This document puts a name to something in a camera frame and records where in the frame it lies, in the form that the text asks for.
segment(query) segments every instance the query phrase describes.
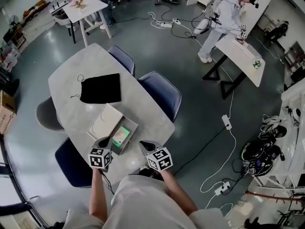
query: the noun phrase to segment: black velvet pouch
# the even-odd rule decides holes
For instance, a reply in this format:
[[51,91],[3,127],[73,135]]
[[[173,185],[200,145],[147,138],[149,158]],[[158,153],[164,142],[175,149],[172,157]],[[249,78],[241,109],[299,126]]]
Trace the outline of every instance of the black velvet pouch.
[[120,74],[117,73],[102,75],[82,80],[80,100],[87,104],[106,104],[120,102]]

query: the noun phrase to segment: person in light gray outfit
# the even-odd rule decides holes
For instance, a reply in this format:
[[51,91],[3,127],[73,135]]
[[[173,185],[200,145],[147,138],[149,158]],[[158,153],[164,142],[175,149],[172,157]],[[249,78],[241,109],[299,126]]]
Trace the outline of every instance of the person in light gray outfit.
[[210,24],[211,32],[205,40],[198,56],[203,63],[212,62],[211,52],[223,35],[233,33],[241,38],[240,9],[245,3],[254,4],[256,0],[222,0],[216,9],[221,24],[214,21]]
[[123,178],[107,214],[102,174],[93,169],[89,214],[70,209],[63,229],[229,229],[219,209],[198,210],[168,170],[160,181],[144,167]]

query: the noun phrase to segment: white table leg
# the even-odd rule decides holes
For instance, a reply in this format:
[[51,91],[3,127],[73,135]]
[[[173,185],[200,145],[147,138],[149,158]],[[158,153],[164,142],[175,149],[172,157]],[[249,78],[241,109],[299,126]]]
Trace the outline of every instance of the white table leg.
[[101,10],[99,11],[99,14],[100,14],[100,17],[101,17],[102,21],[104,22],[104,25],[105,25],[105,28],[106,28],[108,37],[109,37],[109,38],[112,38],[111,33],[110,33],[110,31],[109,31],[109,28],[108,28],[108,25],[107,25],[107,23],[106,23],[106,19],[105,19],[104,15],[103,15],[103,12],[102,12]]
[[85,47],[88,47],[86,32],[84,29],[84,22],[82,20],[80,20],[80,26],[81,26],[81,34],[82,34],[82,37],[84,38]]

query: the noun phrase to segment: white table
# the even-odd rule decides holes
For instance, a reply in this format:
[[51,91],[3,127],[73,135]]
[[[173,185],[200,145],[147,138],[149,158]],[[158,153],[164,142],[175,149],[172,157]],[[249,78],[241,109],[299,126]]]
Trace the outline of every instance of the white table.
[[[112,184],[119,182],[145,162],[139,141],[154,140],[163,145],[174,132],[173,123],[138,81],[95,43],[73,55],[49,78],[50,92],[62,126],[81,156],[88,162],[88,153],[94,140],[86,131],[104,104],[85,104],[78,97],[70,97],[81,94],[81,83],[77,80],[80,74],[88,79],[113,73],[120,74],[122,101],[111,105],[139,126],[123,153],[120,156],[112,153],[114,159],[107,173]],[[107,89],[93,91],[102,94]]]
[[[83,9],[78,9],[70,5],[70,3],[67,6],[64,6],[62,9],[67,14],[68,18],[71,20],[71,23],[80,22],[81,26],[81,33],[82,37],[84,39],[85,47],[88,47],[86,33],[101,26],[102,24],[105,24],[105,28],[108,34],[108,37],[111,38],[110,31],[108,29],[105,17],[102,13],[102,9],[106,8],[108,5],[100,0],[84,0],[84,3],[86,4],[86,7]],[[100,23],[97,23],[95,25],[91,25],[88,29],[85,30],[83,19],[85,19],[87,16],[98,12],[102,21]]]
[[[232,60],[238,66],[238,68],[242,70],[240,75],[233,82],[220,81],[223,99],[226,99],[246,76],[254,83],[256,87],[259,87],[264,73],[265,61],[261,58],[260,61],[262,65],[258,69],[254,68],[253,62],[259,53],[256,52],[251,45],[247,43],[241,45],[236,42],[233,34],[228,34],[216,43],[216,47],[225,55],[202,78],[203,80],[219,81],[220,76],[218,73],[218,68],[227,58]],[[214,72],[216,76],[211,77],[210,75]],[[225,91],[225,85],[231,85],[231,88],[228,91]]]

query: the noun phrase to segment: red pipe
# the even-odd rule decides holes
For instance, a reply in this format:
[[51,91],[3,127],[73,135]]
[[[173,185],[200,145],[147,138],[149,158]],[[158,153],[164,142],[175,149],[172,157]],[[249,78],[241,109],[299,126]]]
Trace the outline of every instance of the red pipe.
[[253,193],[253,192],[250,192],[248,190],[246,190],[244,193],[254,195],[254,196],[263,197],[263,198],[273,198],[273,199],[276,199],[276,200],[287,200],[287,201],[296,201],[296,202],[301,202],[302,201],[299,198],[283,198],[283,197],[268,196],[268,195],[264,195],[264,194]]

